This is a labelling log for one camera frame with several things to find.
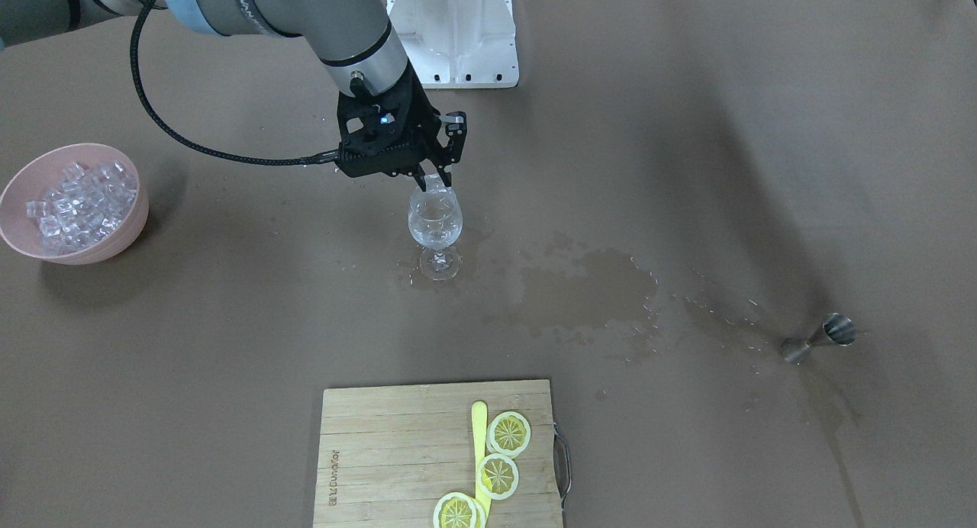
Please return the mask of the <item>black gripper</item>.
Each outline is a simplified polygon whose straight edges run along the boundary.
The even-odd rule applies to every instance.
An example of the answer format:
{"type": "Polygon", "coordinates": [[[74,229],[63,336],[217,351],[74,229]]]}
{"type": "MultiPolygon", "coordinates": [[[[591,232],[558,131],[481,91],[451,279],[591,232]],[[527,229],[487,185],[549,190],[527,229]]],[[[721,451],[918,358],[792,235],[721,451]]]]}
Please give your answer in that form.
{"type": "Polygon", "coordinates": [[[468,134],[464,111],[440,115],[412,65],[382,93],[370,93],[359,70],[353,72],[350,87],[352,94],[341,93],[337,106],[340,144],[336,166],[345,176],[406,175],[426,193],[422,162],[429,160],[444,187],[453,187],[449,166],[460,163],[468,134]],[[444,145],[437,139],[440,129],[447,136],[444,145]]]}

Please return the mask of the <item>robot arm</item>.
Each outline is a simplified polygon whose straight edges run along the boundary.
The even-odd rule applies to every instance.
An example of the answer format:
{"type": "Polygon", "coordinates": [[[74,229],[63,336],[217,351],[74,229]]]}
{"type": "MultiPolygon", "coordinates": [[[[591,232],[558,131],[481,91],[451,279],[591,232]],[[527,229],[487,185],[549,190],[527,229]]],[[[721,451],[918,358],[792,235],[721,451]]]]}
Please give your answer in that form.
{"type": "Polygon", "coordinates": [[[134,89],[158,128],[189,149],[255,166],[334,164],[345,176],[405,175],[427,191],[453,184],[467,135],[463,111],[430,103],[382,0],[1,0],[4,48],[135,17],[128,47],[134,89]],[[216,37],[302,38],[338,89],[337,148],[292,159],[226,153],[185,138],[151,106],[140,70],[140,39],[154,11],[216,37]]]}

